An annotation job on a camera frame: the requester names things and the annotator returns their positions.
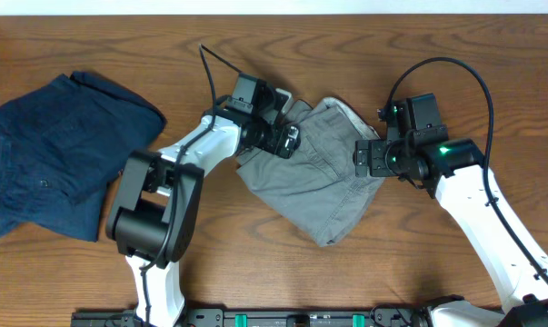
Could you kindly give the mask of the grey shorts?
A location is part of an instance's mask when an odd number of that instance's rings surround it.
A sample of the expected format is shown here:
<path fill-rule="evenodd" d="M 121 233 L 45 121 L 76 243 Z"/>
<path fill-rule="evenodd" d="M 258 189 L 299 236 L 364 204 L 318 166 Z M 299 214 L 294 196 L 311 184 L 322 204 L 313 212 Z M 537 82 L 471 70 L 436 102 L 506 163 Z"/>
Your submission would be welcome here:
<path fill-rule="evenodd" d="M 335 97 L 316 106 L 298 100 L 286 120 L 300 129 L 293 155 L 244 150 L 236 157 L 236 172 L 250 192 L 318 246 L 336 244 L 361 221 L 384 183 L 381 177 L 357 177 L 353 163 L 355 143 L 379 135 Z"/>

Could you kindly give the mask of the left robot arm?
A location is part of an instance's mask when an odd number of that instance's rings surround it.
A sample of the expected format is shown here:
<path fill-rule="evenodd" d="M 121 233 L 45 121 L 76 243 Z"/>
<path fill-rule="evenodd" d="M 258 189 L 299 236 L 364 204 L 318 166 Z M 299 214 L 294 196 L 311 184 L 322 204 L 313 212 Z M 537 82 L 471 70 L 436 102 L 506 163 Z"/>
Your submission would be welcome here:
<path fill-rule="evenodd" d="M 135 278 L 138 304 L 119 314 L 121 322 L 178 324 L 185 307 L 179 261 L 193 238 L 204 178 L 247 148 L 290 158 L 300 144 L 298 126 L 283 121 L 293 103 L 290 92 L 239 74 L 233 92 L 214 99 L 183 139 L 128 157 L 105 227 Z"/>

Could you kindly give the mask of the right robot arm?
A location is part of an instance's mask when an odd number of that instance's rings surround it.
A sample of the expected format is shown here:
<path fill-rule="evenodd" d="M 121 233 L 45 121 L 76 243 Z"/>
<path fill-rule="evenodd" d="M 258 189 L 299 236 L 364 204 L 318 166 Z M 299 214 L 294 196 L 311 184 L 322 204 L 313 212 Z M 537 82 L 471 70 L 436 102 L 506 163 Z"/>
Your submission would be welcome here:
<path fill-rule="evenodd" d="M 548 326 L 548 255 L 484 167 L 475 142 L 449 138 L 433 94 L 390 104 L 379 118 L 387 135 L 356 142 L 356 176 L 396 177 L 425 190 L 460 226 L 501 301 L 492 311 L 450 295 L 418 309 L 412 324 Z"/>

